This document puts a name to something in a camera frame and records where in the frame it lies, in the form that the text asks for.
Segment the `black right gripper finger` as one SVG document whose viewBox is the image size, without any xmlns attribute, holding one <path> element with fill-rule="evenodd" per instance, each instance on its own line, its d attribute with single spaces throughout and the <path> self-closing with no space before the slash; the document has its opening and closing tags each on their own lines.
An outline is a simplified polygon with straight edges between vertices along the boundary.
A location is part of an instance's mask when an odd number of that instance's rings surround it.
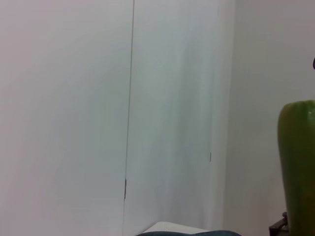
<svg viewBox="0 0 315 236">
<path fill-rule="evenodd" d="M 269 236 L 288 236 L 287 212 L 282 214 L 282 219 L 269 227 Z"/>
</svg>

